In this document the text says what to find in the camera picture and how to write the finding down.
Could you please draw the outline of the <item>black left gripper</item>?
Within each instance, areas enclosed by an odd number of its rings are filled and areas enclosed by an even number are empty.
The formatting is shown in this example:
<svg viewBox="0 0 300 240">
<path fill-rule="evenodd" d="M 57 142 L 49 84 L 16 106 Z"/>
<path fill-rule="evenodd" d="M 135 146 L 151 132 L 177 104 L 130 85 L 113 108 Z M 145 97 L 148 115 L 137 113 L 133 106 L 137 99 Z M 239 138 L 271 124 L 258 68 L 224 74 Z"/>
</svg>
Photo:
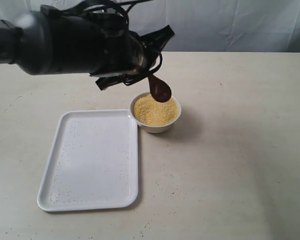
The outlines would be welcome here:
<svg viewBox="0 0 300 240">
<path fill-rule="evenodd" d="M 151 74 L 155 65 L 155 36 L 129 30 L 124 17 L 106 14 L 98 19 L 104 35 L 103 62 L 90 73 L 103 91 L 123 83 L 133 85 Z"/>
</svg>

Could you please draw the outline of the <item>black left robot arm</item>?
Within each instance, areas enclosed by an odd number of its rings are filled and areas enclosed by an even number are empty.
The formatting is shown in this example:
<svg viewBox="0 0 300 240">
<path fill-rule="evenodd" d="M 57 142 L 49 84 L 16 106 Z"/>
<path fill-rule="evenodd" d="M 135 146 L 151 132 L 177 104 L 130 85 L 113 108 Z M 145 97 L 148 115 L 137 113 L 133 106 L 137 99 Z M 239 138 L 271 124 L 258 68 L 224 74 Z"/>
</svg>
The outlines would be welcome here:
<svg viewBox="0 0 300 240">
<path fill-rule="evenodd" d="M 44 6 L 14 22 L 0 20 L 0 64 L 33 76 L 88 73 L 104 89 L 125 77 L 141 80 L 156 58 L 117 14 L 64 16 Z"/>
</svg>

